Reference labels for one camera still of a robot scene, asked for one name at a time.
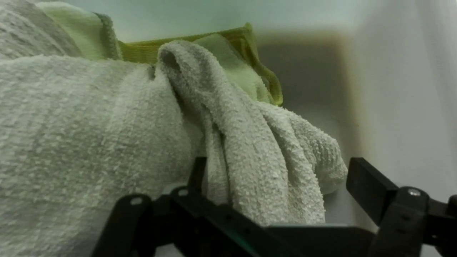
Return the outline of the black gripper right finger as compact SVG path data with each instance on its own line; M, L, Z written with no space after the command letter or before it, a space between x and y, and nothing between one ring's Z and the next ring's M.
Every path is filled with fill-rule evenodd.
M348 165L345 189L378 227L367 257L420 257L432 246L457 257L457 196L438 202L421 189L395 186L362 157Z

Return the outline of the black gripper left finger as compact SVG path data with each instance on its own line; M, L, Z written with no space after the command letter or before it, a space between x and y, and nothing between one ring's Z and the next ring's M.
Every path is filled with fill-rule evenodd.
M157 257L174 246L184 257L295 257L270 230L227 204L202 196L205 159L197 157L190 179L151 200L118 199L90 257Z

